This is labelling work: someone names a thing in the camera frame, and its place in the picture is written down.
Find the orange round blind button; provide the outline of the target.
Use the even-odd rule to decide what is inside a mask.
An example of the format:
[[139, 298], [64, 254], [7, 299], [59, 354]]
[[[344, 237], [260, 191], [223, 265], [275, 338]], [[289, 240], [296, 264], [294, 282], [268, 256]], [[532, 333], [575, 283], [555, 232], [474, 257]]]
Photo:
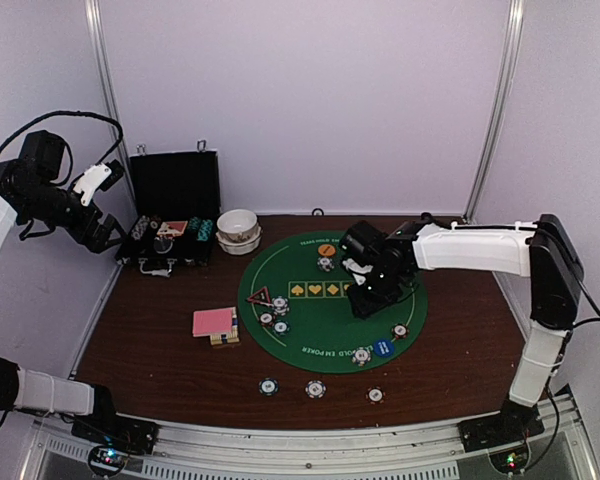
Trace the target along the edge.
[[321, 244], [318, 247], [318, 254], [321, 257], [331, 258], [337, 253], [337, 248], [333, 244]]

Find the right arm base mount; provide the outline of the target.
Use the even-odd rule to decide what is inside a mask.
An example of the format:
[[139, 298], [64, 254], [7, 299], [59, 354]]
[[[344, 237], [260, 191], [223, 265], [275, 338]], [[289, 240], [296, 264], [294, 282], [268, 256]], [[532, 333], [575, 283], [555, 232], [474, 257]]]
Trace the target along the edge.
[[463, 448], [469, 453], [523, 442], [529, 436], [543, 433], [545, 427], [538, 419], [523, 421], [495, 414], [464, 420], [458, 424], [458, 430]]

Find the blue white poker chip stack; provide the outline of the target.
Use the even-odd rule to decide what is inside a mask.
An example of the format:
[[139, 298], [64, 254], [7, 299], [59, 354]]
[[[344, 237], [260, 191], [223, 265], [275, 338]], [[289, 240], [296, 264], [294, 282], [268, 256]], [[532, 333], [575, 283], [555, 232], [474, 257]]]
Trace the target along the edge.
[[310, 399], [322, 398], [326, 391], [327, 387], [321, 380], [311, 380], [305, 386], [305, 393]]

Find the blue small blind button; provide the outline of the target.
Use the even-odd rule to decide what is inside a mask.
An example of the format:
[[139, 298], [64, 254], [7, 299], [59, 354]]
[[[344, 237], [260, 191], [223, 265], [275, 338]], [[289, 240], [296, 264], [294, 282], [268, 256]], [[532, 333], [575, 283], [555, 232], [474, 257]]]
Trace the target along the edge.
[[379, 339], [373, 343], [373, 352], [377, 357], [389, 358], [395, 353], [395, 345], [388, 339]]

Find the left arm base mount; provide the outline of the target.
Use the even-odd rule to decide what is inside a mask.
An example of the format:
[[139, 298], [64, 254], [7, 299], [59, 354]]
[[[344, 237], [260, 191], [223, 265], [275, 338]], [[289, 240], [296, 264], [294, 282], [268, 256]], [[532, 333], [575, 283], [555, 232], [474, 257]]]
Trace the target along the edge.
[[75, 417], [71, 428], [71, 434], [77, 438], [132, 455], [152, 454], [158, 433], [156, 423], [128, 417], [116, 417], [112, 426]]

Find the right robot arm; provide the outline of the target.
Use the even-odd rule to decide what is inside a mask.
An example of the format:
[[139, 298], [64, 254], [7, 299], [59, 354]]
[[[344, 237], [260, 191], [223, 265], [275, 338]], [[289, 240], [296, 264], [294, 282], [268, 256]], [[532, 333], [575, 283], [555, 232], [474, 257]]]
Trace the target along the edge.
[[352, 311], [366, 319], [396, 304], [419, 272], [461, 269], [500, 272], [531, 282], [530, 333], [508, 396], [493, 419], [499, 440], [515, 440], [559, 367], [575, 327], [583, 267], [560, 220], [544, 214], [509, 225], [446, 223], [425, 212], [384, 233], [367, 221], [340, 240], [341, 265], [352, 277]]

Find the red playing card deck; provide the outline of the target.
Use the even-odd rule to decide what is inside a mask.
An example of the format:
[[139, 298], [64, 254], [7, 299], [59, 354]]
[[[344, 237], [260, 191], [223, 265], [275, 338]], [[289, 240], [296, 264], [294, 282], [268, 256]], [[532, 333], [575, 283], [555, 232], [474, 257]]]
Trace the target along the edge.
[[197, 338], [229, 333], [233, 326], [233, 318], [233, 307], [195, 311], [192, 336]]

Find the brown poker chip stack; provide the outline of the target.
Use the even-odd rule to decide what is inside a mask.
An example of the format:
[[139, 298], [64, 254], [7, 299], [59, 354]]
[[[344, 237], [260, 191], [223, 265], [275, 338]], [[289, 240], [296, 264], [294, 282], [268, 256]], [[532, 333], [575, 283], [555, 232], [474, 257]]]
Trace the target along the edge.
[[367, 400], [372, 404], [380, 404], [384, 401], [385, 394], [380, 387], [371, 387], [366, 394]]

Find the red triangular all-in button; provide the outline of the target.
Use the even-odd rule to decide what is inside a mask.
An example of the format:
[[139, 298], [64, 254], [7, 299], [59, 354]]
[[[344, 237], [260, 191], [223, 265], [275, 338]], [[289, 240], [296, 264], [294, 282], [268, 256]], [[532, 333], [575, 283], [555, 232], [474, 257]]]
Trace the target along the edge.
[[257, 291], [251, 293], [246, 301], [250, 304], [262, 305], [265, 307], [272, 306], [272, 300], [269, 293], [269, 289], [266, 286], [261, 287]]

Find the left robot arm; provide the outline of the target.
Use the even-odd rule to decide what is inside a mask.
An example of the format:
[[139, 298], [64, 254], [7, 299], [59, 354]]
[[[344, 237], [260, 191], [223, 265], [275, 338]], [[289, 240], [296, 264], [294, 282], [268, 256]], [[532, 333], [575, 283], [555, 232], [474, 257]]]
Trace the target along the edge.
[[[125, 239], [115, 217], [104, 215], [93, 202], [124, 175], [117, 160], [89, 167], [68, 190], [44, 178], [36, 159], [0, 164], [0, 251], [16, 224], [40, 220], [50, 233], [65, 229], [76, 243], [100, 254]], [[65, 380], [27, 370], [0, 357], [0, 411], [27, 410], [80, 417], [86, 429], [103, 444], [117, 442], [124, 424], [117, 415], [111, 392], [99, 385]]]

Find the teal poker chip stack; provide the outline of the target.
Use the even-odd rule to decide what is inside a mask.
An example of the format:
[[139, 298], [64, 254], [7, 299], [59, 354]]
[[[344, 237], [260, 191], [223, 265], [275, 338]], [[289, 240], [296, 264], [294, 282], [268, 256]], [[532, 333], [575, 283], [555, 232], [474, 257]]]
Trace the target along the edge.
[[279, 383], [276, 379], [265, 378], [259, 382], [259, 392], [265, 396], [273, 396], [279, 391]]

